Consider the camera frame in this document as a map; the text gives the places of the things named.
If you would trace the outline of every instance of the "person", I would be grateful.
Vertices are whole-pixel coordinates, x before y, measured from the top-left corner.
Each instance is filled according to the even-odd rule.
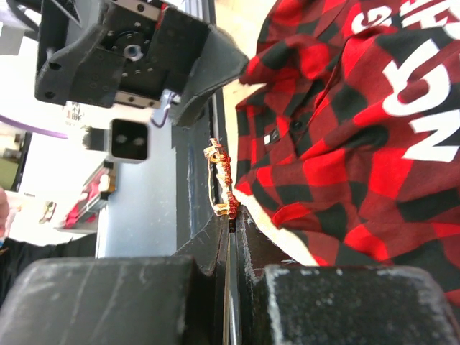
[[[0,237],[6,232],[9,215],[8,198],[0,188]],[[12,288],[16,278],[27,266],[40,259],[55,257],[94,257],[96,253],[96,234],[62,244],[36,246],[23,241],[5,238],[0,249],[0,307]]]

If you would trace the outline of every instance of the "plaid shirt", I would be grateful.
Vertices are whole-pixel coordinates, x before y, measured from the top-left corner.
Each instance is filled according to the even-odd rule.
[[[265,85],[236,108],[236,189],[320,265],[421,267],[460,306],[458,4],[278,0],[240,79]]]

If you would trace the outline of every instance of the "shirt button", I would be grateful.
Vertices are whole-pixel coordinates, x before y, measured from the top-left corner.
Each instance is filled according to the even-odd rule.
[[[303,124],[300,121],[292,121],[290,123],[290,128],[294,131],[298,131],[299,129],[302,129]]]

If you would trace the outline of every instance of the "wooden surface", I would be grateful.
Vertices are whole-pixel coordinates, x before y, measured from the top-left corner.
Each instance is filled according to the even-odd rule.
[[[215,0],[217,25],[226,30],[238,47],[251,58],[255,54],[259,31],[275,0]],[[238,150],[238,126],[235,106],[260,86],[243,86],[235,81],[224,88],[224,105],[229,155],[235,181]],[[235,195],[249,210],[254,222],[269,239],[299,263],[317,265],[304,243],[285,229],[276,229],[253,197],[235,190]]]

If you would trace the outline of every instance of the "clothing tag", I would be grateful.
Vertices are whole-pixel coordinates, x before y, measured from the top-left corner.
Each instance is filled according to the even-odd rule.
[[[266,134],[264,137],[264,144],[272,144],[273,142],[277,142],[280,140],[280,132],[278,131],[278,128],[272,130],[269,134]]]

